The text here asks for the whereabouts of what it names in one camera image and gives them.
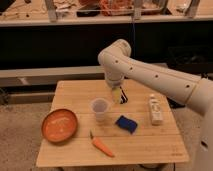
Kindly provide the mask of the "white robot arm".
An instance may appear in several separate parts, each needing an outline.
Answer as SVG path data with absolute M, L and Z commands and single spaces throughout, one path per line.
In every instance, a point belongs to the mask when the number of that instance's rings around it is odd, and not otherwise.
M 105 80 L 114 88 L 125 77 L 165 95 L 204 117 L 192 171 L 213 171 L 213 81 L 131 58 L 131 46 L 118 39 L 98 54 Z

